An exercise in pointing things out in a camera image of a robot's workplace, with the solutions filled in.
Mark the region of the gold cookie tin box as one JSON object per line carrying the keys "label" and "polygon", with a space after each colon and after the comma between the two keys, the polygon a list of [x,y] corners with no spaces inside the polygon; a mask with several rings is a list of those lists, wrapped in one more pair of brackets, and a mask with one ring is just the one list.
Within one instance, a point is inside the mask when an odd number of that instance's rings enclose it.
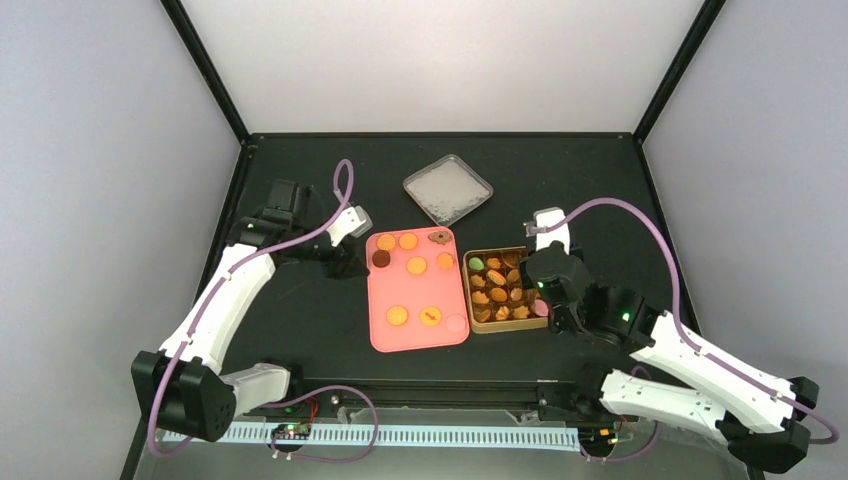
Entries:
{"label": "gold cookie tin box", "polygon": [[[470,315],[471,330],[477,334],[493,334],[522,330],[540,329],[547,326],[547,317],[537,317],[532,311],[533,301],[541,299],[537,290],[524,283],[519,261],[526,257],[526,247],[507,247],[470,250],[463,255],[461,277]],[[502,267],[498,269],[508,280],[504,286],[492,284],[486,277],[489,268],[475,272],[468,268],[468,259],[479,257],[485,264],[488,258],[498,258]],[[481,275],[487,280],[482,289],[469,285],[471,275]]]}

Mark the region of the pink plastic tray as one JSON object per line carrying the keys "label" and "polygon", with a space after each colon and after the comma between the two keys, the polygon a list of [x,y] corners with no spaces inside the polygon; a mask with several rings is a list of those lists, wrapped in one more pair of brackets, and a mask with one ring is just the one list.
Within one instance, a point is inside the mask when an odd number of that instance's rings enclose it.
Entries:
{"label": "pink plastic tray", "polygon": [[[433,231],[448,230],[453,241],[447,245],[438,245],[428,240]],[[398,246],[398,237],[406,232],[415,233],[419,238],[418,246],[406,251]],[[397,240],[396,247],[389,251],[392,261],[385,268],[375,268],[371,255],[378,250],[376,239],[381,234],[392,234]],[[436,258],[439,253],[448,252],[455,258],[456,264],[450,270],[438,267]],[[407,261],[413,257],[423,257],[428,268],[421,275],[412,275],[406,269]],[[366,242],[366,262],[370,270],[367,276],[369,333],[372,346],[382,353],[446,347],[464,342],[470,333],[467,305],[460,260],[455,236],[447,227],[427,227],[408,230],[380,232],[371,235]],[[402,326],[392,326],[385,318],[387,310],[400,305],[408,310],[408,321]],[[435,327],[421,323],[420,312],[426,306],[434,306],[442,313],[442,321]],[[446,328],[445,320],[451,315],[462,315],[468,321],[465,332],[454,333]]]}

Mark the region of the green round cookie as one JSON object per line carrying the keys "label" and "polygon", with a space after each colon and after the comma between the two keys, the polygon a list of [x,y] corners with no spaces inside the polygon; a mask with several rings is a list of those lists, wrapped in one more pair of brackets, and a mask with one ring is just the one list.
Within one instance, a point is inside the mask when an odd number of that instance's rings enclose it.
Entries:
{"label": "green round cookie", "polygon": [[468,268],[475,272],[483,271],[486,268],[485,262],[479,257],[470,257],[467,264]]}

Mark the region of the clear plastic lid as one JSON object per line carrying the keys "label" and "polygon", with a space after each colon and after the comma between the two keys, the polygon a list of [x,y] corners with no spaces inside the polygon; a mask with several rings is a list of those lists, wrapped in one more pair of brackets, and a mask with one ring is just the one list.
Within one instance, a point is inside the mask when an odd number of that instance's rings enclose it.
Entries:
{"label": "clear plastic lid", "polygon": [[450,227],[494,193],[494,188],[455,154],[413,173],[402,185],[425,214],[442,227]]}

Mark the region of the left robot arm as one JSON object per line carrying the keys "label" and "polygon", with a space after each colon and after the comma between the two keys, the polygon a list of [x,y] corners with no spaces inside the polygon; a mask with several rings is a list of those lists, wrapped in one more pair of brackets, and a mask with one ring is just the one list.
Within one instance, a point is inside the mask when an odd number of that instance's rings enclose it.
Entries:
{"label": "left robot arm", "polygon": [[313,190],[274,183],[267,204],[232,228],[218,267],[185,320],[154,352],[141,351],[131,376],[148,439],[159,430],[214,442],[232,421],[287,397],[295,370],[262,361],[225,374],[230,343],[249,307],[285,262],[317,262],[326,277],[364,277],[357,238],[373,225],[366,210],[335,193],[339,207],[323,224],[305,222]]}

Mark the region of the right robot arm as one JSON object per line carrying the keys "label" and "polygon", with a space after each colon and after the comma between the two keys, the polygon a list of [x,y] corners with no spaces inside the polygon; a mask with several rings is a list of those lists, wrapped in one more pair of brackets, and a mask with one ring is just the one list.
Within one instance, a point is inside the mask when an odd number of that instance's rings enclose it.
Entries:
{"label": "right robot arm", "polygon": [[519,271],[547,305],[552,331],[582,337],[682,383],[587,364],[569,392],[578,416],[608,412],[687,429],[763,472],[783,474],[806,458],[812,438],[801,421],[819,392],[812,380],[783,379],[745,364],[678,327],[671,312],[651,307],[638,293],[598,283],[559,241],[522,258]]}

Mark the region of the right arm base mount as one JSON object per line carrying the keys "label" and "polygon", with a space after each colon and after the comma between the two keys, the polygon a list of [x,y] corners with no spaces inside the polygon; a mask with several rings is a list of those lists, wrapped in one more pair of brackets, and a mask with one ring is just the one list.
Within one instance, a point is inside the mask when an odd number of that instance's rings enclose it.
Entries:
{"label": "right arm base mount", "polygon": [[533,409],[542,421],[583,426],[610,426],[622,420],[601,405],[600,387],[576,382],[540,383]]}

